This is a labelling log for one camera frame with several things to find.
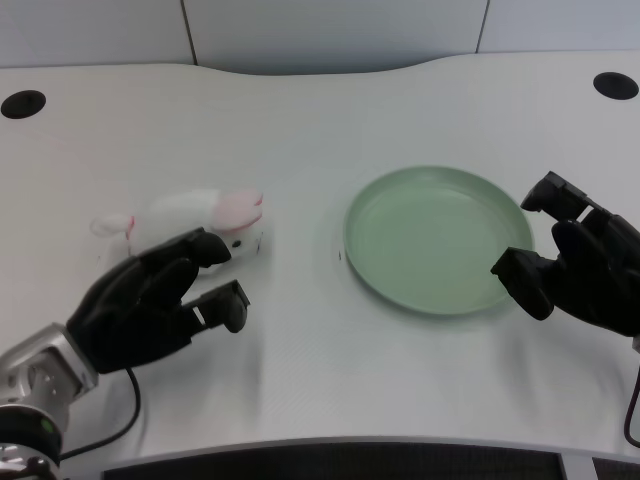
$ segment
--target dark floor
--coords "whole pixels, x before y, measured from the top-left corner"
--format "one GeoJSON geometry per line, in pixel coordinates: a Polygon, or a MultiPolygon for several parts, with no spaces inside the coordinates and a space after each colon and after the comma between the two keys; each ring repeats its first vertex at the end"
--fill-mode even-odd
{"type": "Polygon", "coordinates": [[[106,472],[105,480],[562,480],[553,453],[411,443],[265,447],[106,472]]]}

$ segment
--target black cable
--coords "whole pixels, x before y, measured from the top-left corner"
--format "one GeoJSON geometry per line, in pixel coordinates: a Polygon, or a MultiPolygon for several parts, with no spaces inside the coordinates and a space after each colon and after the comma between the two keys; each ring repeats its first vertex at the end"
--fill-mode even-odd
{"type": "Polygon", "coordinates": [[[638,378],[636,379],[636,386],[633,388],[633,395],[631,395],[631,400],[629,401],[627,415],[624,417],[624,438],[634,447],[640,448],[640,442],[631,436],[631,417],[633,417],[633,411],[638,402],[638,394],[640,394],[640,369],[638,369],[638,378]]]}
{"type": "Polygon", "coordinates": [[[184,20],[184,26],[187,28],[187,37],[189,38],[189,46],[191,47],[191,58],[193,59],[193,64],[198,65],[198,57],[196,57],[196,49],[193,46],[191,27],[189,26],[189,17],[187,15],[187,7],[184,4],[184,0],[180,0],[180,6],[182,7],[182,19],[184,20]]]}
{"type": "Polygon", "coordinates": [[[138,385],[138,380],[136,379],[136,376],[133,374],[133,371],[130,368],[126,368],[125,370],[129,375],[129,378],[131,379],[131,385],[133,386],[133,394],[136,397],[136,407],[133,412],[133,416],[131,417],[131,420],[129,420],[129,423],[127,423],[124,426],[124,428],[122,428],[120,431],[114,433],[110,437],[105,438],[104,440],[90,443],[89,445],[85,445],[84,447],[76,448],[75,450],[71,450],[69,452],[63,453],[62,455],[60,455],[60,460],[67,460],[71,457],[75,457],[76,455],[81,455],[91,450],[95,450],[96,448],[104,447],[105,445],[108,445],[111,442],[115,442],[117,439],[125,435],[129,430],[131,430],[131,427],[133,427],[133,425],[136,423],[136,420],[140,416],[140,407],[141,407],[142,401],[140,399],[140,385],[138,385]]]}

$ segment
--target green plate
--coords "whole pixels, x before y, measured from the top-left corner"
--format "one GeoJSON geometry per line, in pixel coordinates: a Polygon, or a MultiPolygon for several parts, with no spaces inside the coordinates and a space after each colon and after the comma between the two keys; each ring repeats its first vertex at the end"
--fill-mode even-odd
{"type": "Polygon", "coordinates": [[[393,172],[362,190],[344,241],[355,270],[382,296],[443,315],[503,301],[508,294],[491,267],[507,247],[533,249],[529,223],[506,193],[434,166],[393,172]]]}

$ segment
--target wire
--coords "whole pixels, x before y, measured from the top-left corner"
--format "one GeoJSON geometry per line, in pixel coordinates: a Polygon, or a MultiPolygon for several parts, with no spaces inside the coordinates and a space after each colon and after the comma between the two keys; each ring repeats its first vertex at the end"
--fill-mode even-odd
{"type": "Polygon", "coordinates": [[[136,407],[133,412],[133,416],[131,417],[131,420],[129,420],[129,423],[127,423],[124,426],[124,428],[114,433],[110,437],[107,437],[98,442],[90,443],[89,445],[85,445],[84,447],[76,448],[75,450],[71,450],[69,452],[63,453],[62,455],[60,455],[61,461],[68,460],[69,458],[75,457],[76,455],[81,455],[83,453],[90,452],[91,450],[95,450],[96,448],[104,447],[105,445],[108,445],[111,442],[115,442],[120,437],[125,435],[129,430],[131,430],[131,427],[133,427],[133,425],[136,423],[136,420],[138,420],[138,417],[140,416],[140,407],[142,404],[142,401],[140,400],[140,385],[138,385],[138,380],[136,379],[136,376],[133,374],[133,370],[131,370],[130,368],[126,368],[125,370],[129,375],[129,378],[131,379],[131,385],[133,386],[133,394],[135,395],[135,398],[136,398],[136,407]]]}
{"type": "Polygon", "coordinates": [[[634,447],[640,448],[640,442],[631,436],[631,417],[633,417],[633,411],[638,402],[638,394],[640,394],[640,368],[638,369],[636,386],[633,388],[633,395],[631,395],[631,400],[629,401],[629,408],[627,408],[627,415],[624,417],[624,438],[634,447]]]}

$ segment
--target black grommet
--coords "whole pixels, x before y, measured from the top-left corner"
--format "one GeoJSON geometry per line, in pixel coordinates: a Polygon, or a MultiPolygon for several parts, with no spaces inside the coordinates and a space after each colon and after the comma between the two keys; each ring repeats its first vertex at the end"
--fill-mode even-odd
{"type": "Polygon", "coordinates": [[[38,113],[47,103],[47,98],[36,90],[14,93],[0,107],[0,112],[13,120],[27,118],[38,113]]]}
{"type": "Polygon", "coordinates": [[[629,100],[638,94],[638,84],[621,73],[601,73],[593,79],[593,86],[605,97],[629,100]]]}

